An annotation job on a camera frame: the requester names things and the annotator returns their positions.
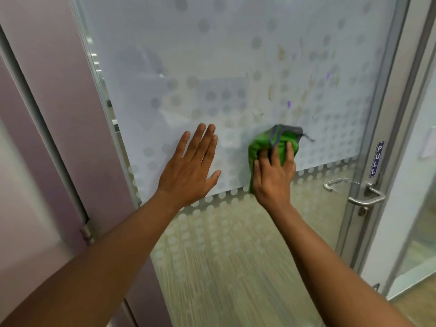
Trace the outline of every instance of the person's right arm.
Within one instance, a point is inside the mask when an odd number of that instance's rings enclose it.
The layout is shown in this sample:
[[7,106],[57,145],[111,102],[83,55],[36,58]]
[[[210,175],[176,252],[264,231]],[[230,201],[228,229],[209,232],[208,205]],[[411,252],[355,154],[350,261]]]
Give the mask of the person's right arm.
[[282,234],[301,278],[328,327],[411,327],[389,302],[363,281],[306,224],[290,202],[295,175],[294,153],[286,146],[280,166],[277,148],[262,151],[255,161],[253,190]]

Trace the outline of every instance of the person's left hand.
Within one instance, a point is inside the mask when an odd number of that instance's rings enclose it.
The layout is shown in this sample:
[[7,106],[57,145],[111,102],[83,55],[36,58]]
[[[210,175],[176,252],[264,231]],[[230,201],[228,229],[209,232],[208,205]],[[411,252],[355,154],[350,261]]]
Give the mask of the person's left hand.
[[188,131],[183,134],[159,180],[156,193],[165,195],[168,203],[174,204],[177,209],[205,197],[216,185],[221,174],[221,170],[217,170],[207,179],[218,138],[214,135],[214,124],[208,126],[201,138],[205,129],[204,124],[197,127],[184,156],[183,152],[191,134]]

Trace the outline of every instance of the hand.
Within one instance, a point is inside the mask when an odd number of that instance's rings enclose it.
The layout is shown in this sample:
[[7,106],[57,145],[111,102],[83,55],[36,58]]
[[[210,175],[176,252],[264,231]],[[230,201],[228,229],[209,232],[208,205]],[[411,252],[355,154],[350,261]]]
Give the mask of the hand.
[[290,183],[294,175],[294,151],[290,142],[286,143],[286,160],[283,167],[280,166],[277,147],[272,150],[271,163],[266,150],[262,150],[259,159],[254,161],[254,195],[271,216],[282,214],[290,208]]
[[188,145],[191,134],[183,133],[176,152],[162,172],[156,193],[163,194],[168,204],[173,204],[179,210],[206,196],[218,182],[220,170],[215,171],[209,179],[212,160],[218,138],[214,135],[215,125],[210,124],[206,134],[202,137],[206,125],[200,124]]

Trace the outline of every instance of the green microfiber cloth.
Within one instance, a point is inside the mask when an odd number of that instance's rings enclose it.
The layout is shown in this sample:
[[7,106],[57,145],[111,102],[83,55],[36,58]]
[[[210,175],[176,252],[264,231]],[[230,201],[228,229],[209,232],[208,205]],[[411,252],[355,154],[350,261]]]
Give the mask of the green microfiber cloth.
[[283,165],[286,159],[286,142],[292,143],[294,156],[300,148],[300,139],[305,136],[311,142],[313,140],[304,134],[301,127],[275,125],[271,129],[259,134],[248,146],[248,163],[250,165],[251,180],[249,192],[253,193],[253,166],[254,160],[258,157],[260,150],[279,147],[280,164]]

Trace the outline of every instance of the forearm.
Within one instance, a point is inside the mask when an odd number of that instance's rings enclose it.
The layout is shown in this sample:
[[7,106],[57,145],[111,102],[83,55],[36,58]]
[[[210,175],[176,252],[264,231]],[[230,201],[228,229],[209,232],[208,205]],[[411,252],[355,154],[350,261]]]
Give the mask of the forearm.
[[176,213],[155,195],[47,279],[1,327],[106,326]]
[[302,280],[329,327],[411,326],[308,226],[291,206],[272,214]]

